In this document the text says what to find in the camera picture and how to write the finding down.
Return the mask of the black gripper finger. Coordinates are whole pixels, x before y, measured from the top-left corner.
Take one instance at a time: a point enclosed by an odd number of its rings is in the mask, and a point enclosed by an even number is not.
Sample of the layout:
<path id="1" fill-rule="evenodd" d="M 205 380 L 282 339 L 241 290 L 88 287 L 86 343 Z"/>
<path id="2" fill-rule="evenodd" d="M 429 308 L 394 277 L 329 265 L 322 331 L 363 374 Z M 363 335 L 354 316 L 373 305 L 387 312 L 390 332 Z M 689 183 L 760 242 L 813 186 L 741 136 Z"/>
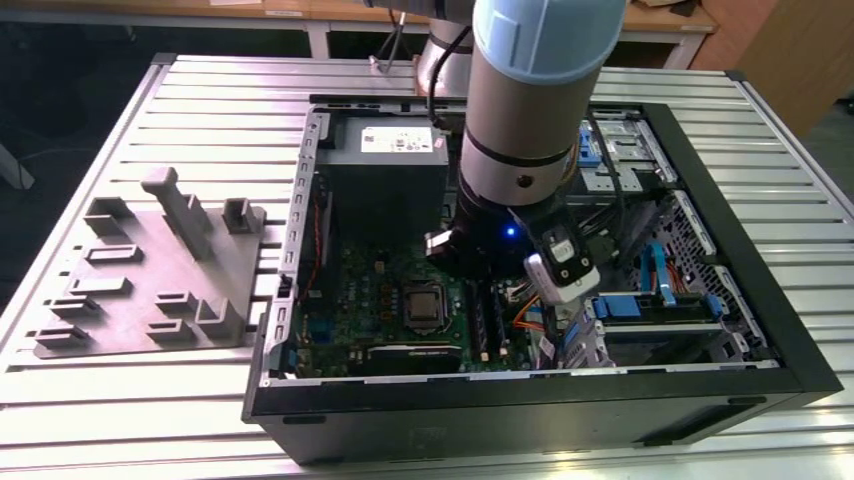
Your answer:
<path id="1" fill-rule="evenodd" d="M 451 229 L 427 233 L 425 238 L 426 260 L 447 275 L 462 275 L 465 271 L 458 237 L 458 232 Z"/>

